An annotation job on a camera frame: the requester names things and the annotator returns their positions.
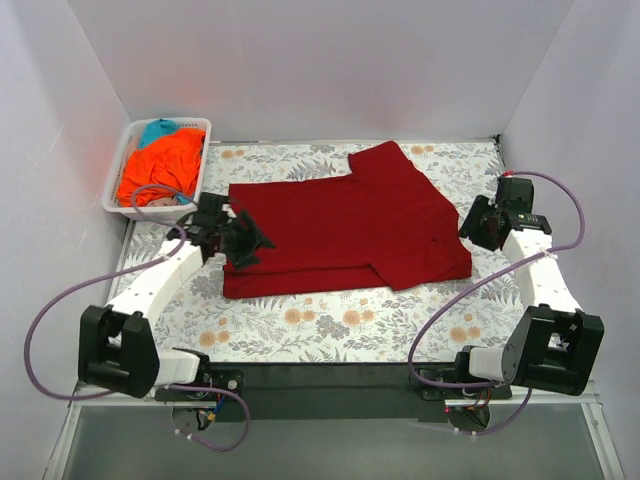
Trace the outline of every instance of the laundry basket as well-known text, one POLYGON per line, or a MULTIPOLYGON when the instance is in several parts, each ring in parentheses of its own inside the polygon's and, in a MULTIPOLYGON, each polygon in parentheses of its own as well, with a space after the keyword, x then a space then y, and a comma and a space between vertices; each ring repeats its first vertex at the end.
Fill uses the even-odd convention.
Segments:
MULTIPOLYGON (((197 128, 206 132, 204 136, 204 144, 202 146, 202 161, 200 162, 200 172, 198 173, 198 183, 196 184, 196 191, 194 199, 197 201, 200 197, 200 190, 202 188, 202 180, 204 177, 204 168, 207 163, 207 150, 209 149, 209 136, 211 135, 211 122, 206 118, 169 118, 163 117, 166 120, 173 120, 180 127, 197 128)), ((104 186, 102 193, 102 207, 108 212, 121 213, 133 220, 144 220, 145 218, 153 219, 160 222, 175 222, 180 217, 186 215, 189 212, 193 212, 196 207, 192 203, 187 205, 176 205, 170 207, 140 207, 140 210, 145 214, 143 218, 133 207, 122 207, 116 192, 120 186, 120 180, 122 179, 122 172, 127 164, 127 160, 131 154, 137 150, 138 142, 142 136, 142 132, 145 127, 158 120, 153 118, 151 120, 138 120, 130 124, 122 134, 120 143, 118 144, 118 150, 113 159, 113 165, 109 170, 109 176, 104 186)))

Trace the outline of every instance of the floral tablecloth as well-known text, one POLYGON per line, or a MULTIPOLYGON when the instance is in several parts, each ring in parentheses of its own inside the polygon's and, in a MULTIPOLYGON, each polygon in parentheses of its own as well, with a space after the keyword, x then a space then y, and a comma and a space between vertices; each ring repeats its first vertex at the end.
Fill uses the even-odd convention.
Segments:
MULTIPOLYGON (((301 181, 350 173, 347 154, 369 144, 212 145, 204 190, 230 183, 301 181)), ((460 222, 478 194, 492 196, 502 165, 492 143, 403 144, 407 157, 456 206, 460 222)), ((125 267, 151 259, 166 229, 135 225, 125 267)), ((469 242, 473 277, 420 285, 228 300, 223 256, 210 259, 177 293, 154 327, 158 347, 191 348, 213 361, 405 361, 418 329, 456 292, 507 265, 499 253, 469 242)), ((122 277, 123 291, 135 275, 122 277)), ((416 358, 451 361, 465 344, 499 345, 522 314, 513 278, 503 277, 456 305, 426 335, 416 358)))

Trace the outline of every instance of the orange cloth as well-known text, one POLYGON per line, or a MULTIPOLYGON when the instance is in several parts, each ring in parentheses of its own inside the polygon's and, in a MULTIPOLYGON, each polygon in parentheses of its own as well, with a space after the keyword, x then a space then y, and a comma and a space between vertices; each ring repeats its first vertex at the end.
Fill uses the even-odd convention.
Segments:
MULTIPOLYGON (((124 167, 118 187, 120 205, 130 207, 133 192, 151 183, 167 185, 193 196, 200 172, 204 135, 204 131, 196 128, 181 128, 176 133, 161 137, 148 147, 133 152, 124 167)), ((173 195, 173 192, 160 188, 143 190, 136 203, 144 206, 153 200, 173 195)))

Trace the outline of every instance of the teal fabric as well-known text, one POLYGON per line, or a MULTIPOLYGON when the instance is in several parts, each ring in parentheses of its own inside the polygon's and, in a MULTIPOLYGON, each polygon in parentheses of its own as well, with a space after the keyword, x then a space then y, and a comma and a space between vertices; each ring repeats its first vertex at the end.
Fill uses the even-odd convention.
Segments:
POLYGON ((138 142, 138 148, 145 148, 160 137, 171 135, 178 130, 180 130, 180 125, 173 120, 165 120, 164 118, 161 118, 151 122, 144 128, 144 132, 142 132, 142 136, 138 142))

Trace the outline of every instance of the white wall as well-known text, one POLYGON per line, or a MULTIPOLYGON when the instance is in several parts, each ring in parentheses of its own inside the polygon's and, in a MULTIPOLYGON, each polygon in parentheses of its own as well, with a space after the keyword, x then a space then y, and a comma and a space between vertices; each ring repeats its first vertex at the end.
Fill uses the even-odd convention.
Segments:
MULTIPOLYGON (((64 0, 0 0, 0 478, 41 478, 65 402, 28 382, 31 319, 69 284, 114 268, 123 222, 99 194, 128 116, 64 0)), ((79 315, 106 285, 52 311, 36 333, 44 383, 71 393, 79 315)))
MULTIPOLYGON (((605 322, 596 385, 627 478, 640 478, 640 4, 576 0, 505 131, 507 165, 565 180, 587 236, 561 257, 583 308, 605 322)), ((570 204, 536 184, 564 239, 570 204)))
POLYGON ((222 140, 504 130, 572 0, 69 0, 134 119, 222 140))

